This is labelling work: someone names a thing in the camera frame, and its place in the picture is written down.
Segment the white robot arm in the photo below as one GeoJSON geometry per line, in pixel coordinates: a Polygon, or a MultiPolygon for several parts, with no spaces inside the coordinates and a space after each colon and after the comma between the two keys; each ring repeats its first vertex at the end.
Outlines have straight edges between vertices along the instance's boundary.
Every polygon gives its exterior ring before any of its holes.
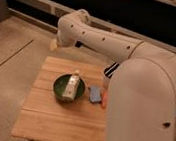
{"type": "Polygon", "coordinates": [[[119,65],[108,84],[105,141],[174,141],[176,54],[90,22],[84,9],[63,15],[57,45],[79,41],[119,65]]]}

